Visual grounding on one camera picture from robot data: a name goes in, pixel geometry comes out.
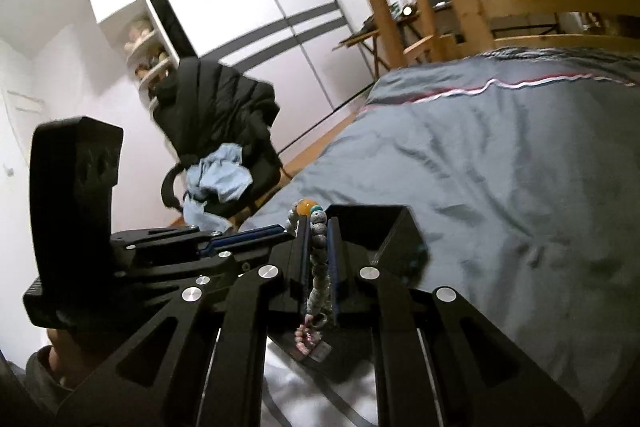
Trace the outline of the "left hand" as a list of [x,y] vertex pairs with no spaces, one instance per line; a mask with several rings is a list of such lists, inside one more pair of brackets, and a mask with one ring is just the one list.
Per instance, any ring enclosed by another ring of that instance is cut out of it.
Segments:
[[77,388],[101,365],[100,360],[86,355],[68,332],[48,329],[47,336],[50,373],[61,386]]

